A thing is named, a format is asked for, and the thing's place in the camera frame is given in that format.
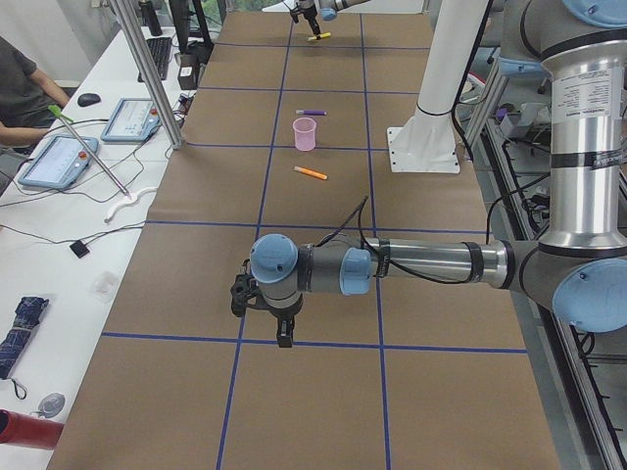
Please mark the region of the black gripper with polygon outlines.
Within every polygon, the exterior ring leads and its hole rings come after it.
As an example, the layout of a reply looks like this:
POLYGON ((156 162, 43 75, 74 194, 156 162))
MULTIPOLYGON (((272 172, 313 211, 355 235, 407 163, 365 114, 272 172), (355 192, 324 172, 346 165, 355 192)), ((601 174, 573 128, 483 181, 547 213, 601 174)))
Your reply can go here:
POLYGON ((303 307, 303 294, 296 292, 285 299, 262 296, 261 303, 262 309, 267 310, 277 320, 277 344, 283 346, 285 343, 286 348, 291 348, 293 346, 293 320, 303 307))
POLYGON ((290 16, 294 24, 299 22, 299 12, 303 15, 310 15, 308 17, 308 23, 312 29, 313 35, 319 35, 319 24, 316 19, 317 5, 314 0, 297 0, 296 7, 298 10, 291 10, 290 16))

